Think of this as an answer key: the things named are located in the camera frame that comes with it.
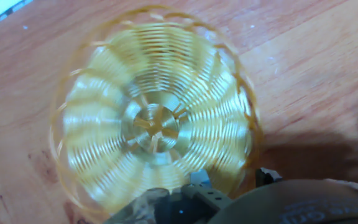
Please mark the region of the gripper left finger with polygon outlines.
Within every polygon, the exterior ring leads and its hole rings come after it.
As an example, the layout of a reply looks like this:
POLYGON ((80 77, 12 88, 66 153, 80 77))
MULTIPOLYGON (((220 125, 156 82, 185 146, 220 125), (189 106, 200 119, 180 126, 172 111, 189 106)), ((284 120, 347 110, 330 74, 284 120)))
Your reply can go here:
POLYGON ((190 183, 181 188, 181 193, 197 200, 214 212, 218 212, 232 203, 227 195, 212 188, 208 173, 201 169, 190 174, 190 183))

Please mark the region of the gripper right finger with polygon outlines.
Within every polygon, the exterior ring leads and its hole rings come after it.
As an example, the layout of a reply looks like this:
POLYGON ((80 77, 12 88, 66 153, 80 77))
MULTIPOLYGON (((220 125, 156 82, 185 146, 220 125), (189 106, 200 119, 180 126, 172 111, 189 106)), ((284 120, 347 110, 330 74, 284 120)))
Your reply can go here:
POLYGON ((282 181, 282 176, 275 170, 261 167, 255 170, 255 186, 262 187, 282 181))

